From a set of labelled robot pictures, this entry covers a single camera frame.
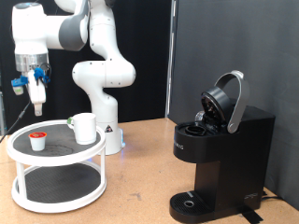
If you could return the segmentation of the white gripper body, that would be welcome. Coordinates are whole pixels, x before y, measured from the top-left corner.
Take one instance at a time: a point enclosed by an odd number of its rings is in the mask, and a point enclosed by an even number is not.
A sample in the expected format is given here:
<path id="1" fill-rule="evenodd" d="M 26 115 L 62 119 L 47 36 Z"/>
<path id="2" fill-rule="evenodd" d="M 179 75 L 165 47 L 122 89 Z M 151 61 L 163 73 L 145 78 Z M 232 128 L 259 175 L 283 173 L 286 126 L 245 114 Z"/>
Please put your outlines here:
<path id="1" fill-rule="evenodd" d="M 31 70 L 28 73 L 27 90 L 33 104 L 44 104 L 46 102 L 44 76 L 45 73 L 42 69 Z"/>

